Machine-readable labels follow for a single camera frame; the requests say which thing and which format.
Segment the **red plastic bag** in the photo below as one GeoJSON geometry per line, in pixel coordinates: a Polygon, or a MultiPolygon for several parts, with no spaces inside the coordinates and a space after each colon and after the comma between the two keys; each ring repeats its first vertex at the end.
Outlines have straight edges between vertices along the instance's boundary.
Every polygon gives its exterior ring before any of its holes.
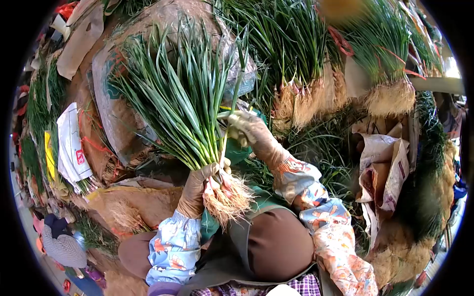
{"type": "Polygon", "coordinates": [[[64,5],[61,5],[56,8],[55,13],[59,13],[60,15],[63,16],[64,20],[67,21],[67,19],[71,16],[73,13],[74,8],[76,5],[79,3],[79,1],[67,3],[64,5]]]}
{"type": "Polygon", "coordinates": [[[69,293],[69,290],[71,289],[71,282],[68,279],[64,280],[63,289],[65,293],[69,293]]]}

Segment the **hanging green onion bundle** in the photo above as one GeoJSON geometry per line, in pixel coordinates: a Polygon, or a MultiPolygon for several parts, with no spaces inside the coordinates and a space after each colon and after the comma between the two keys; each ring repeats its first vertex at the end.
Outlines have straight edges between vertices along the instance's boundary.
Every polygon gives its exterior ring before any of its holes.
{"type": "Polygon", "coordinates": [[[328,37],[313,1],[216,0],[214,7],[234,32],[248,26],[257,60],[272,68],[273,127],[280,131],[304,127],[321,105],[328,37]]]}
{"type": "Polygon", "coordinates": [[[411,41],[415,57],[419,59],[419,66],[426,76],[440,76],[443,73],[441,59],[431,42],[428,31],[415,9],[408,4],[405,12],[408,17],[408,26],[411,32],[411,41]]]}
{"type": "Polygon", "coordinates": [[[355,62],[369,74],[372,88],[364,105],[374,116],[403,114],[415,103],[415,89],[405,73],[410,32],[398,5],[365,0],[361,16],[338,24],[354,49],[355,62]]]}
{"type": "MultiPolygon", "coordinates": [[[[224,155],[219,150],[225,150],[225,141],[219,136],[217,114],[235,52],[233,46],[230,54],[222,55],[221,42],[213,49],[204,24],[200,27],[180,22],[177,42],[169,37],[169,27],[161,30],[158,25],[148,42],[143,36],[129,38],[123,47],[127,77],[113,82],[158,135],[159,143],[152,143],[191,170],[220,162],[224,155]]],[[[249,188],[222,166],[209,178],[203,197],[223,227],[250,208],[249,188]]]]}

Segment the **blue clothing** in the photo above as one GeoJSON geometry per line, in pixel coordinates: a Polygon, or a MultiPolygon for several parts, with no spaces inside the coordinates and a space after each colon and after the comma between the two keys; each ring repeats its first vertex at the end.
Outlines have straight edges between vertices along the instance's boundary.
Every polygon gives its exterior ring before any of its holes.
{"type": "Polygon", "coordinates": [[[196,271],[201,256],[201,220],[190,219],[177,210],[160,223],[156,236],[150,240],[150,264],[146,275],[149,285],[157,281],[184,285],[196,271]]]}

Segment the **gloved hand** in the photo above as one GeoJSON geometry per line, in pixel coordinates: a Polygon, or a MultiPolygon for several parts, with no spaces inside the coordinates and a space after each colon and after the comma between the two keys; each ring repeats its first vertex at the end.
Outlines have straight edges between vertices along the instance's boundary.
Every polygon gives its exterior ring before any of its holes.
{"type": "Polygon", "coordinates": [[[202,215],[204,212],[202,200],[204,181],[215,175],[217,171],[219,171],[219,164],[214,162],[189,174],[178,203],[178,212],[191,219],[197,219],[202,215]]]}
{"type": "Polygon", "coordinates": [[[234,111],[225,117],[230,126],[229,136],[240,145],[250,145],[255,155],[263,160],[269,169],[274,170],[291,154],[273,137],[262,119],[244,111],[234,111]]]}

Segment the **red string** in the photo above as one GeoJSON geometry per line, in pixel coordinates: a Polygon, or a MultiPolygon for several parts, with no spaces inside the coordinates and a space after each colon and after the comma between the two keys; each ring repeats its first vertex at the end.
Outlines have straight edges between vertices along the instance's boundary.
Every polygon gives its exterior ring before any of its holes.
{"type": "Polygon", "coordinates": [[[336,29],[329,26],[328,31],[331,34],[331,37],[334,39],[336,45],[339,47],[340,51],[342,51],[347,56],[354,55],[354,49],[352,48],[351,44],[349,44],[349,42],[347,42],[347,40],[345,40],[336,29]]]}
{"type": "Polygon", "coordinates": [[[390,53],[393,54],[397,59],[399,59],[403,64],[405,64],[405,61],[404,61],[404,60],[402,60],[399,56],[397,56],[396,54],[394,54],[394,53],[391,52],[390,50],[388,50],[388,49],[386,49],[385,47],[380,46],[380,45],[377,45],[377,46],[380,47],[381,49],[384,49],[384,50],[390,52],[390,53]]]}
{"type": "Polygon", "coordinates": [[[375,57],[377,58],[377,60],[379,61],[379,69],[382,68],[382,64],[380,63],[380,58],[377,54],[375,54],[375,57]]]}
{"type": "Polygon", "coordinates": [[[97,145],[96,143],[94,143],[93,141],[91,141],[91,140],[90,140],[88,137],[86,137],[86,136],[82,137],[81,142],[84,141],[84,140],[85,140],[86,142],[88,142],[89,144],[91,144],[92,147],[94,147],[95,149],[97,149],[97,150],[99,150],[99,151],[101,151],[101,152],[109,152],[109,153],[112,153],[112,151],[110,151],[110,149],[107,148],[106,146],[100,147],[99,145],[97,145]]]}
{"type": "MultiPolygon", "coordinates": [[[[79,114],[79,129],[81,128],[81,118],[82,118],[83,113],[84,113],[84,109],[81,109],[81,112],[80,112],[80,114],[79,114]]],[[[99,145],[97,145],[96,143],[94,143],[91,139],[89,139],[89,138],[86,137],[86,136],[82,137],[81,143],[82,143],[83,141],[88,142],[89,144],[91,144],[92,147],[94,147],[95,149],[99,150],[100,152],[109,152],[110,154],[112,154],[112,157],[115,157],[114,153],[112,153],[112,151],[110,151],[110,149],[107,148],[106,146],[100,147],[99,145]]],[[[113,174],[114,177],[113,177],[113,179],[112,179],[112,182],[113,182],[113,181],[115,180],[115,178],[117,177],[117,167],[119,166],[119,159],[117,158],[116,160],[117,160],[117,161],[116,161],[116,164],[115,164],[115,167],[114,167],[114,174],[113,174]]]]}
{"type": "Polygon", "coordinates": [[[117,229],[115,229],[114,227],[112,227],[112,232],[114,234],[118,234],[118,235],[126,235],[126,236],[131,236],[133,235],[133,233],[131,232],[121,232],[121,231],[118,231],[117,229]]]}
{"type": "Polygon", "coordinates": [[[426,80],[425,77],[423,77],[422,75],[420,75],[420,74],[418,74],[418,73],[416,73],[416,72],[410,71],[410,70],[408,70],[408,69],[405,69],[405,72],[408,73],[408,74],[415,75],[415,76],[418,76],[418,77],[420,77],[420,78],[423,78],[423,80],[426,80]]]}

